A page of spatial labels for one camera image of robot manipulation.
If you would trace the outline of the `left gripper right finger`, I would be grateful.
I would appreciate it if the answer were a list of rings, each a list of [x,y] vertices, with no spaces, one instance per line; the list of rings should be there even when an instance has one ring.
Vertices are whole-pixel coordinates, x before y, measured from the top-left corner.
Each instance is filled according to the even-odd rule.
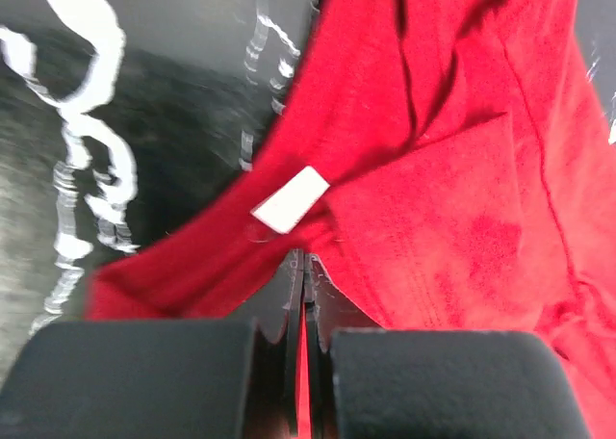
[[[586,438],[555,354],[511,331],[390,331],[306,259],[316,438]]]

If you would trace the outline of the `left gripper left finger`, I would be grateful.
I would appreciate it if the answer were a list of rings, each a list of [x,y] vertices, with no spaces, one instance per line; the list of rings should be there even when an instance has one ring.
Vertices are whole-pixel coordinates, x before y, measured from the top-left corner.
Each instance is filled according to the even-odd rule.
[[[229,317],[55,323],[1,389],[5,438],[292,438],[304,255]]]

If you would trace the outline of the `red t shirt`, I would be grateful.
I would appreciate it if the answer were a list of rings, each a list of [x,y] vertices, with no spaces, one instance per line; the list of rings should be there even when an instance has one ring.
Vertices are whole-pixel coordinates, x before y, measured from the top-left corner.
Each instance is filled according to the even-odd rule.
[[[100,270],[92,320],[221,317],[293,248],[393,329],[536,333],[596,438],[615,434],[615,149],[578,0],[323,0],[250,172]],[[288,234],[250,212],[303,168]]]

